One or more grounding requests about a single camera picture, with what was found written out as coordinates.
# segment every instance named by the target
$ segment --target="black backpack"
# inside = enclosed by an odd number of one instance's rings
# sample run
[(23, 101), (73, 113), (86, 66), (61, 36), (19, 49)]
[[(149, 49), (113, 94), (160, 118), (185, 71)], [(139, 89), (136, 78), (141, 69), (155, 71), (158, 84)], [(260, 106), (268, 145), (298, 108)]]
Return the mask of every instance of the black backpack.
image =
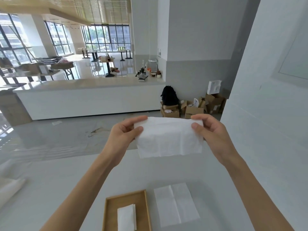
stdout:
[(175, 90), (171, 86), (165, 86), (163, 93), (160, 95), (163, 101), (163, 105), (178, 105), (179, 111), (181, 112), (180, 108), (180, 101), (176, 96)]

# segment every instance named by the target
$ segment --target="fingernail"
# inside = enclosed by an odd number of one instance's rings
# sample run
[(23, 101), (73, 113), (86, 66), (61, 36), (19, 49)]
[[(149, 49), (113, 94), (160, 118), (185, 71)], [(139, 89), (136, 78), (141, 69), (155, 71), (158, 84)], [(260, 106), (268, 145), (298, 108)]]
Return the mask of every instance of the fingernail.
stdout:
[(193, 129), (197, 128), (197, 126), (198, 126), (198, 124), (195, 123), (195, 122), (192, 124), (192, 128), (193, 128)]

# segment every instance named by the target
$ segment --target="hand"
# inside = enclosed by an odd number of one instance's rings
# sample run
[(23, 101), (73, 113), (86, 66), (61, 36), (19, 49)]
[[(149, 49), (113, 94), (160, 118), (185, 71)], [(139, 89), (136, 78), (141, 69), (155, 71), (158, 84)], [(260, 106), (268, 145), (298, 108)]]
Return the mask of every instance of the hand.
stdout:
[(102, 154), (109, 157), (113, 166), (120, 163), (129, 144), (143, 131), (141, 126), (134, 129), (134, 123), (146, 119), (147, 116), (128, 118), (112, 127)]
[(196, 114), (191, 116), (191, 119), (203, 120), (203, 126), (193, 123), (192, 128), (203, 136), (222, 165), (226, 166), (230, 161), (239, 157), (224, 124), (209, 114)]

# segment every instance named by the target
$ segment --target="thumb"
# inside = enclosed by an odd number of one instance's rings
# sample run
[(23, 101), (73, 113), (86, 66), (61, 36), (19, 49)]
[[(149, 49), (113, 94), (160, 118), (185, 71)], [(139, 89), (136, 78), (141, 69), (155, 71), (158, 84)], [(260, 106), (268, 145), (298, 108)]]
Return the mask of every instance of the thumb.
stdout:
[(207, 141), (209, 138), (211, 138), (211, 136), (212, 136), (212, 132), (210, 132), (209, 130), (207, 130), (206, 128), (204, 128), (203, 126), (201, 126), (201, 125), (199, 125), (198, 123), (193, 123), (192, 124), (192, 128), (193, 128), (193, 130), (197, 133), (197, 134), (199, 134), (199, 135), (201, 135), (201, 136), (203, 136), (203, 138)]
[(130, 141), (133, 140), (135, 137), (141, 134), (143, 131), (143, 127), (139, 126), (137, 128), (134, 128), (133, 130), (126, 133), (126, 135), (129, 137)]

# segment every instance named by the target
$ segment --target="tray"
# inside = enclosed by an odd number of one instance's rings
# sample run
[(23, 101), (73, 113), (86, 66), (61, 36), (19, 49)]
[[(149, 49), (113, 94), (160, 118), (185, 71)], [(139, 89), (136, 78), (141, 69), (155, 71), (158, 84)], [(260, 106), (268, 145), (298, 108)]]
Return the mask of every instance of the tray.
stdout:
[(118, 208), (136, 204), (137, 231), (152, 231), (146, 190), (106, 198), (103, 231), (118, 231)]

